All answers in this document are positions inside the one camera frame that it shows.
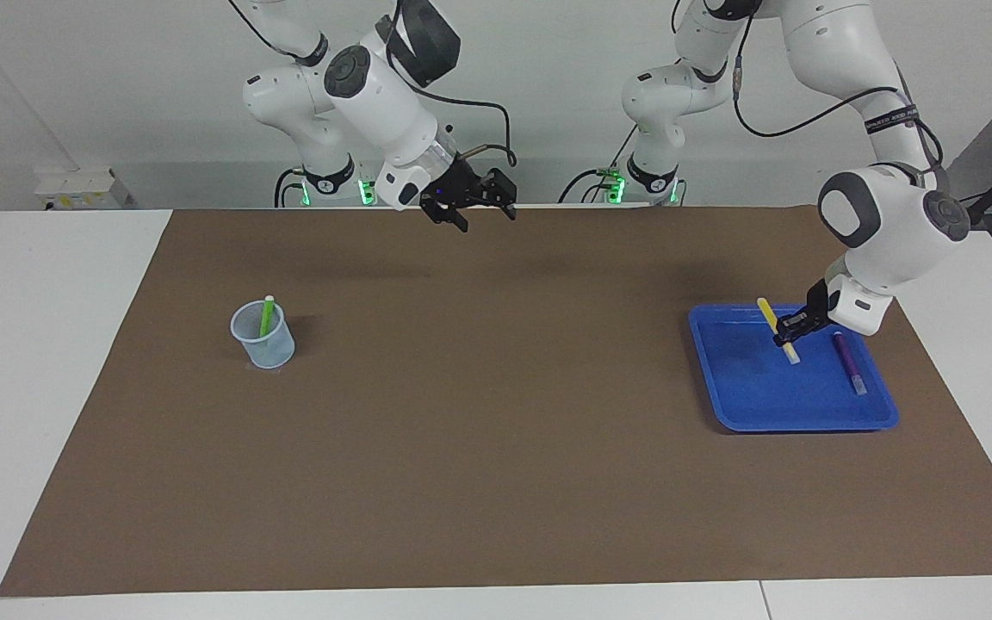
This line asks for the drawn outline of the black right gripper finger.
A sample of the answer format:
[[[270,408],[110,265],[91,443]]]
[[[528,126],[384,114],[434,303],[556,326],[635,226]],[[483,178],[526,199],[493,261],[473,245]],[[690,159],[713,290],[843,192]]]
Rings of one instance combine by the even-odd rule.
[[[458,212],[457,208],[449,207],[436,200],[422,200],[421,211],[429,217],[434,224],[452,224],[462,233],[468,232],[468,220]]]
[[[508,219],[516,219],[518,215],[515,207],[517,196],[516,184],[497,168],[492,168],[480,178],[479,204],[499,208]]]

